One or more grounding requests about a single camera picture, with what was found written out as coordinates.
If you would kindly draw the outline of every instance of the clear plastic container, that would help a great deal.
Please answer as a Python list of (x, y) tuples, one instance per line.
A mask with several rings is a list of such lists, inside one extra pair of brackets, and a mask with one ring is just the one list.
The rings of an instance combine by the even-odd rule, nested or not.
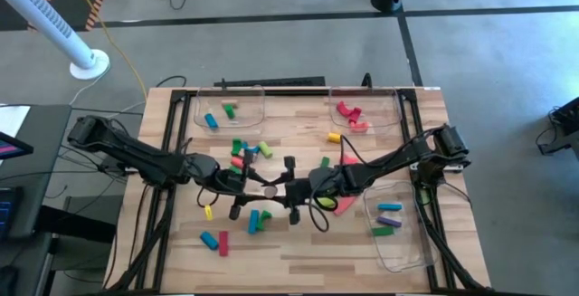
[[(232, 119), (224, 109), (224, 104), (229, 101), (236, 103)], [(235, 137), (261, 134), (265, 119), (265, 90), (262, 86), (200, 88), (194, 104), (194, 122), (207, 134)], [(210, 127), (206, 114), (214, 117), (217, 129)]]
[[(357, 128), (350, 126), (350, 118), (338, 111), (338, 105), (361, 110)], [(330, 88), (329, 114), (332, 132), (346, 135), (386, 134), (397, 127), (402, 116), (394, 88)]]
[[(381, 203), (401, 204), (400, 211), (378, 210)], [(368, 229), (384, 227), (376, 218), (382, 214), (402, 222), (388, 236), (373, 236), (381, 264), (389, 272), (402, 272), (416, 267), (435, 264), (438, 250), (426, 233), (424, 223), (416, 209), (414, 188), (410, 182), (397, 182), (390, 186), (370, 187), (364, 192)]]

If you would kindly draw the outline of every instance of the gray floor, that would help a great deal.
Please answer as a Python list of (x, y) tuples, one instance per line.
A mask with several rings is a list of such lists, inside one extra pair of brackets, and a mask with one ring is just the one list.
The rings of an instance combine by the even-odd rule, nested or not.
[[(579, 0), (403, 0), (407, 10), (579, 5)], [(105, 20), (372, 11), (367, 0), (105, 0)], [(466, 179), (489, 275), (500, 291), (576, 294), (579, 277), (579, 163), (570, 152), (541, 157), (536, 135), (546, 113), (579, 95), (579, 14), (518, 14), (408, 19), (425, 85), (442, 86), (451, 122), (468, 142)], [(183, 74), (189, 86), (222, 77), (251, 80), (324, 75), (329, 85), (412, 85), (394, 19), (208, 24), (113, 29), (148, 87)], [(123, 109), (142, 101), (135, 78), (101, 30), (81, 33), (109, 53), (110, 73), (77, 106)], [(1, 102), (69, 102), (85, 83), (39, 34), (0, 33)], [(137, 133), (139, 120), (119, 117)], [(71, 164), (59, 163), (72, 168)], [(53, 196), (95, 196), (109, 182), (56, 177)], [(110, 194), (122, 194), (115, 185)], [(61, 205), (63, 198), (47, 200)], [(72, 272), (102, 279), (102, 272)], [(95, 284), (59, 276), (53, 295)]]

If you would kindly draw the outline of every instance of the wooden table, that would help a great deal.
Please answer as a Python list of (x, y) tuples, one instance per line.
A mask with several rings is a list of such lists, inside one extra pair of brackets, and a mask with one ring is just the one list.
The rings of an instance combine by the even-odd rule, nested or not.
[[(164, 134), (171, 90), (158, 88), (150, 91), (138, 137), (158, 148)], [(416, 94), (424, 129), (448, 122), (440, 90), (419, 88)], [(255, 164), (263, 177), (277, 177), (284, 170), (283, 157), (287, 155), (296, 157), (297, 177), (304, 177), (310, 169), (319, 166), (324, 156), (330, 157), (331, 164), (338, 162), (339, 145), (326, 141), (328, 132), (333, 129), (328, 114), (328, 97), (265, 97), (265, 104), (266, 116), (261, 136), (244, 137), (250, 145), (266, 140), (273, 150), (273, 158), (260, 158)], [(190, 112), (191, 121), (185, 135), (185, 138), (194, 138), (188, 151), (209, 154), (218, 159), (222, 167), (228, 167), (232, 137), (207, 134), (193, 123), (194, 113), (193, 110)], [(412, 116), (407, 118), (412, 131)], [(382, 156), (403, 143), (399, 125), (379, 135), (350, 139), (365, 159)], [(408, 169), (402, 169), (376, 181), (375, 186), (408, 179)], [(447, 175), (447, 179), (466, 192), (462, 175)], [(119, 218), (119, 250), (109, 285), (128, 267), (143, 188), (140, 177), (129, 179)], [(257, 193), (259, 188), (248, 186), (247, 190)], [(195, 202), (198, 191), (199, 186), (195, 183), (177, 188), (162, 292), (429, 291), (424, 268), (391, 273), (380, 267), (372, 237), (367, 233), (362, 197), (341, 216), (328, 213), (330, 230), (321, 233), (311, 223), (305, 206), (301, 207), (301, 222), (298, 225), (289, 225), (289, 211), (274, 202), (248, 204), (240, 218), (231, 221), (228, 214), (233, 199), (227, 196), (219, 198), (212, 207), (214, 220), (207, 221), (203, 208)], [(142, 244), (150, 197), (149, 191), (140, 213), (137, 251)], [(205, 193), (202, 202), (212, 198), (211, 194)], [(439, 201), (449, 247), (476, 280), (489, 285), (469, 204), (445, 187), (439, 188)], [(267, 209), (273, 213), (266, 232), (256, 235), (247, 233), (252, 208)], [(210, 251), (199, 239), (202, 231), (209, 231), (217, 237), (220, 230), (230, 232), (228, 257), (220, 257), (217, 252)], [(154, 250), (149, 260), (146, 286), (152, 282), (156, 253)], [(440, 285), (444, 286), (440, 261), (437, 265)]]

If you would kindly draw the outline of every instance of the green block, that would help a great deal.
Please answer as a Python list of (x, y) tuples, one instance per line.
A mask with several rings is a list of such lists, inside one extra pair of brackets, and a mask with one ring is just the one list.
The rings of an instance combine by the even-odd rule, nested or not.
[(240, 151), (242, 151), (242, 140), (240, 138), (234, 138), (232, 156), (239, 156)]
[(229, 119), (235, 119), (235, 112), (233, 111), (233, 105), (225, 105), (223, 106), (225, 113)]
[(319, 165), (320, 167), (328, 167), (329, 166), (329, 158), (328, 157), (323, 157), (322, 158), (322, 164)]
[(267, 143), (265, 143), (265, 141), (260, 142), (260, 144), (258, 144), (258, 147), (260, 147), (261, 153), (267, 159), (269, 159), (269, 158), (271, 158), (271, 156), (273, 156), (273, 153), (271, 152), (270, 147), (268, 146)]
[(229, 170), (231, 170), (231, 171), (234, 172), (235, 174), (241, 174), (241, 173), (242, 173), (242, 170), (241, 170), (241, 169), (239, 169), (238, 167), (233, 166), (233, 165), (229, 166)]
[(263, 222), (264, 222), (266, 219), (270, 219), (270, 218), (272, 218), (271, 213), (270, 213), (269, 211), (267, 211), (267, 210), (263, 210), (263, 211), (261, 212), (260, 220), (257, 221), (257, 230), (259, 230), (259, 231), (264, 231), (265, 228), (263, 227)]
[(333, 200), (328, 199), (327, 197), (319, 197), (318, 201), (323, 205), (323, 206), (327, 206), (329, 208), (336, 206), (336, 203), (334, 203)]
[(391, 234), (394, 234), (394, 227), (392, 226), (372, 228), (372, 235), (374, 236), (388, 236)]

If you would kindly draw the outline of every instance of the pink block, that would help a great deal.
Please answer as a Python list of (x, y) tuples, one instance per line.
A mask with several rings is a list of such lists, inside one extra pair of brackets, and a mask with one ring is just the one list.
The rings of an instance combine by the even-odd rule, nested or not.
[(344, 163), (344, 165), (354, 165), (358, 163), (358, 158), (356, 157), (350, 157), (347, 154), (344, 154), (344, 156), (342, 157), (342, 162)]
[(338, 113), (342, 114), (342, 116), (344, 116), (344, 117), (348, 117), (352, 113), (352, 110), (349, 110), (343, 101), (340, 101), (336, 105), (336, 110)]
[(334, 215), (342, 215), (354, 202), (355, 196), (345, 196), (337, 201), (337, 209), (334, 210)]
[(239, 169), (243, 169), (243, 159), (239, 157), (232, 157), (232, 165), (238, 167)]
[(350, 113), (350, 116), (348, 116), (348, 122), (357, 123), (358, 119), (360, 118), (360, 114), (362, 114), (362, 110), (358, 107), (354, 108), (354, 110), (352, 110)]

